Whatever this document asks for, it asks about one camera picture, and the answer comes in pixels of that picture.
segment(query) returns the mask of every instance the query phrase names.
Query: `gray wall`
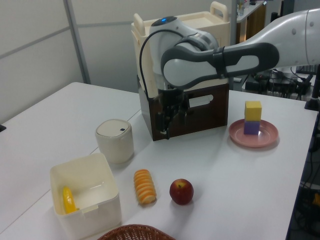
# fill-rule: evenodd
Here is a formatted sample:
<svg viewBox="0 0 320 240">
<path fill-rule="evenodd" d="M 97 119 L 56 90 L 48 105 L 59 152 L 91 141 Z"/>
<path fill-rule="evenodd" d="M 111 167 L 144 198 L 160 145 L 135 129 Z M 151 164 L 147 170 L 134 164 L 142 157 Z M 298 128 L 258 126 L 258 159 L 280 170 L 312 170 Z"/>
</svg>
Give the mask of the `gray wall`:
<svg viewBox="0 0 320 240">
<path fill-rule="evenodd" d="M 320 0 L 295 0 L 294 12 L 320 8 Z"/>
<path fill-rule="evenodd" d="M 63 0 L 0 1 L 0 124 L 82 81 Z"/>
<path fill-rule="evenodd" d="M 138 92 L 131 34 L 133 15 L 138 13 L 143 20 L 152 20 L 209 12 L 211 3 L 212 0 L 68 0 L 89 81 Z"/>
</svg>

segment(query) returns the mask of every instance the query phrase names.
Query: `cream plastic bin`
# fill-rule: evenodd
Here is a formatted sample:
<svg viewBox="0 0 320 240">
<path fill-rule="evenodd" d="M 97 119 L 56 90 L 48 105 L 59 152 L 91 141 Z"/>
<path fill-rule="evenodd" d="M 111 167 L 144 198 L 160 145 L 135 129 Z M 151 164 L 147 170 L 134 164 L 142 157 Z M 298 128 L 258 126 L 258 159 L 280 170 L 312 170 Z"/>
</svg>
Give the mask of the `cream plastic bin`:
<svg viewBox="0 0 320 240">
<path fill-rule="evenodd" d="M 230 45 L 230 21 L 229 21 L 229 12 L 227 6 L 213 1 L 210 5 L 210 12 L 202 11 L 196 13 L 190 13 L 185 15 L 177 15 L 179 20 L 181 20 L 184 24 L 188 25 L 191 28 L 199 29 L 202 31 L 206 31 L 213 35 L 217 40 L 219 47 L 229 46 Z M 133 36 L 134 43 L 134 51 L 135 51 L 135 60 L 137 65 L 137 73 L 140 79 L 140 83 L 142 83 L 142 77 L 140 72 L 139 65 L 139 56 L 141 47 L 149 36 L 149 31 L 151 25 L 158 19 L 153 20 L 145 20 L 136 13 L 133 16 L 133 23 L 131 24 L 131 33 Z M 150 54 L 150 46 L 149 43 L 145 45 L 143 49 L 142 55 L 142 69 L 143 75 L 145 78 L 145 83 L 148 91 L 148 95 L 150 98 L 155 98 L 158 95 L 158 89 L 156 87 L 156 81 L 154 78 L 154 73 L 152 70 L 152 59 Z M 212 79 L 209 81 L 201 82 L 196 86 L 187 89 L 202 89 L 206 87 L 222 85 L 228 83 L 228 79 Z"/>
<path fill-rule="evenodd" d="M 102 153 L 77 158 L 50 170 L 54 211 L 69 239 L 82 239 L 121 222 L 119 190 Z M 66 214 L 63 187 L 79 210 Z"/>
</svg>

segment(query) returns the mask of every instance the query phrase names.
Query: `bin handle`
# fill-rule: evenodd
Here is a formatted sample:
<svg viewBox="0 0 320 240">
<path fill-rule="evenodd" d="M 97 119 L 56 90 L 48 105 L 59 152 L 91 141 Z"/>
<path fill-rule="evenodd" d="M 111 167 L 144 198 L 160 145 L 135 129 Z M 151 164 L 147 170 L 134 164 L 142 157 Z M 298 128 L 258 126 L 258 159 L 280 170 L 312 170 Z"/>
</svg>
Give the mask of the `bin handle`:
<svg viewBox="0 0 320 240">
<path fill-rule="evenodd" d="M 146 35 L 145 23 L 138 13 L 133 15 L 133 25 L 138 30 L 140 36 Z"/>
<path fill-rule="evenodd" d="M 220 2 L 217 2 L 217 1 L 213 1 L 211 3 L 211 6 L 210 6 L 210 13 L 212 15 L 215 15 L 216 14 L 216 9 L 220 10 L 222 12 L 222 16 L 223 16 L 223 21 L 225 23 L 229 22 L 229 12 L 228 12 L 228 8 L 226 5 L 223 5 L 222 3 Z"/>
</svg>

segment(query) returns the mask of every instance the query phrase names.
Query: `white plastic box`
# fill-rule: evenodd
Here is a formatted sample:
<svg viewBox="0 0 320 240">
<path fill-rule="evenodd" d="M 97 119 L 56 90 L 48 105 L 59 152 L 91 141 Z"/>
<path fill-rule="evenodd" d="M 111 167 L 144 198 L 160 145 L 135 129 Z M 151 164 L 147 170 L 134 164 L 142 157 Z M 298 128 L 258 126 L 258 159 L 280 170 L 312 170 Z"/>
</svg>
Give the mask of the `white plastic box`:
<svg viewBox="0 0 320 240">
<path fill-rule="evenodd" d="M 119 190 L 102 153 L 54 166 L 50 170 L 54 211 L 69 239 L 82 239 L 121 222 Z M 63 188 L 70 188 L 79 210 L 66 214 Z"/>
</svg>

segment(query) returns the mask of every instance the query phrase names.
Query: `yellow block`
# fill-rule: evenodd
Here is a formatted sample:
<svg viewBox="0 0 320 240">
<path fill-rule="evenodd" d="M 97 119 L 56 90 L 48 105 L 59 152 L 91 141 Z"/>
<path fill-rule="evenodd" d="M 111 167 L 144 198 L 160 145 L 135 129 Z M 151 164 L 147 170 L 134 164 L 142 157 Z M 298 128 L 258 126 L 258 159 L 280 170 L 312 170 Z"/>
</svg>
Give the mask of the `yellow block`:
<svg viewBox="0 0 320 240">
<path fill-rule="evenodd" d="M 258 122 L 261 120 L 262 106 L 260 101 L 245 101 L 244 119 Z"/>
</svg>

